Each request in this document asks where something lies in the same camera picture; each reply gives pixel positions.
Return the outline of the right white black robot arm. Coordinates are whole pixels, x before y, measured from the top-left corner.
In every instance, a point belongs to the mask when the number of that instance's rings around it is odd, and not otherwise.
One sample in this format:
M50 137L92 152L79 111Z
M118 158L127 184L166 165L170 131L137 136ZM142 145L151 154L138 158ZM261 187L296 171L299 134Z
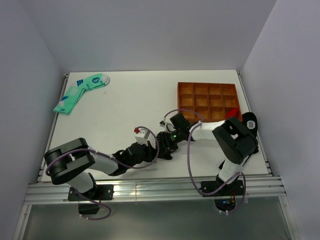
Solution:
M216 189L222 195L229 194L239 173L251 155L259 151L257 134L258 119L253 112L246 112L242 120L232 116L216 122L191 124L182 113L170 118L174 131L162 131L157 134L159 143L158 157L171 160L171 154L183 141L216 141L225 155L219 174L216 176Z

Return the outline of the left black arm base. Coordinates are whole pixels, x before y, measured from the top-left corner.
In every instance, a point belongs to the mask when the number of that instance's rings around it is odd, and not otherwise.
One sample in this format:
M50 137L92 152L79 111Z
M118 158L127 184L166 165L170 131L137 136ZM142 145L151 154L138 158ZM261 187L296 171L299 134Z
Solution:
M111 208L103 203L103 201L112 200L113 193L113 184L98 184L84 193L80 193L74 187L70 187L67 200L69 202L78 202L78 213L81 217L92 221L103 220L111 215ZM107 210L107 214L105 216L94 217L102 209Z

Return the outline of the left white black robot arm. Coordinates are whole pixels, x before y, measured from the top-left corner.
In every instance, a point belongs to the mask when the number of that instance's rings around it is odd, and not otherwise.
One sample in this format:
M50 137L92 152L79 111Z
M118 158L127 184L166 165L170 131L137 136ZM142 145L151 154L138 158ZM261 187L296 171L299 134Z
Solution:
M153 147L150 141L146 144L135 142L125 150L105 154L89 147L87 141L80 137L48 150L44 160L46 175L54 185L68 184L86 200L91 200L96 197L98 186L93 175L85 170L116 177L128 169L139 169L138 165L143 162L151 165L158 154L158 147Z

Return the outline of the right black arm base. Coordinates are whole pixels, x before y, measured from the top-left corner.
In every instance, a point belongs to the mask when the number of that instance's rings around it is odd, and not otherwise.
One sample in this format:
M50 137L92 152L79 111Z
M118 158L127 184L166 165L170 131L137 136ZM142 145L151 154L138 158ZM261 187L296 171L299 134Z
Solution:
M211 193L223 184L222 181L202 181L200 190L204 193ZM219 211L232 211L237 206L236 197L244 196L246 187L241 179L236 178L232 183L226 184L221 190L213 195L214 204Z

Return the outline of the black white striped sock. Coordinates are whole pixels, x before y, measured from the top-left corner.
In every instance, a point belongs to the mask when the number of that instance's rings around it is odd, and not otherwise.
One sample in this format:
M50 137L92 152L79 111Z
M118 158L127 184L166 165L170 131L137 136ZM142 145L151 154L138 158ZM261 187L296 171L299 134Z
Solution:
M161 131L157 134L156 139L158 141L159 154L158 158L163 160L171 160L173 157L173 141L171 135L165 131Z

